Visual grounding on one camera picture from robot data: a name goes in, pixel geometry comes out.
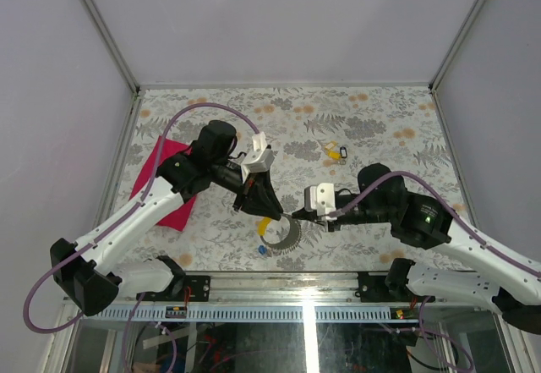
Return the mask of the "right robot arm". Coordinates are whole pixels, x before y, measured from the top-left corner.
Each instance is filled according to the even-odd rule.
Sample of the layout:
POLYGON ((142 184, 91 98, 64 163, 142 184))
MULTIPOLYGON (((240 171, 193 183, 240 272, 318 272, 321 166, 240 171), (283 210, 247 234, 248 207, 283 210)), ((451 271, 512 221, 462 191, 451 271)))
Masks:
POLYGON ((358 173, 359 194, 342 194, 334 184, 309 186, 295 219, 329 232, 343 225, 387 223, 405 245, 454 258, 468 271, 438 271, 407 259, 395 261, 385 280, 394 300, 436 297, 500 315, 524 332, 540 333, 540 264, 459 216, 420 177, 392 172, 381 163, 358 173))

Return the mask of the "metal spiral keyring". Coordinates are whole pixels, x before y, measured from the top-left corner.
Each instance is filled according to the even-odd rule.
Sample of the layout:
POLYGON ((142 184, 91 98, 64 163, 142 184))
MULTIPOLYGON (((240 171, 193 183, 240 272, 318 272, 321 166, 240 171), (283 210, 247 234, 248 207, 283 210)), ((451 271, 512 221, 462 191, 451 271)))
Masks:
POLYGON ((293 219, 291 215, 288 214, 283 214, 281 219, 287 221, 287 228, 285 228, 284 225, 279 225, 281 229, 276 233, 276 242, 270 242, 265 236, 259 236, 262 245, 264 245, 267 250, 278 252, 294 250, 300 243, 302 232, 299 221, 293 219))

